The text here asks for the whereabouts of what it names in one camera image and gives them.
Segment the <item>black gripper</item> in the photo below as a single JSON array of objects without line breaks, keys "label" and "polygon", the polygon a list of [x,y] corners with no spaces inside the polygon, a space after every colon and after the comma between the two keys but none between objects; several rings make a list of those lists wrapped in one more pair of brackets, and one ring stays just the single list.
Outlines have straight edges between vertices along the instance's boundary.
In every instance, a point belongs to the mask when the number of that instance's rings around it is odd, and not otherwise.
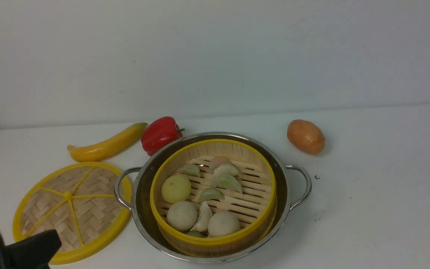
[{"label": "black gripper", "polygon": [[49,230],[0,248],[4,248],[9,258],[9,269],[49,269],[61,246],[57,231]]}]

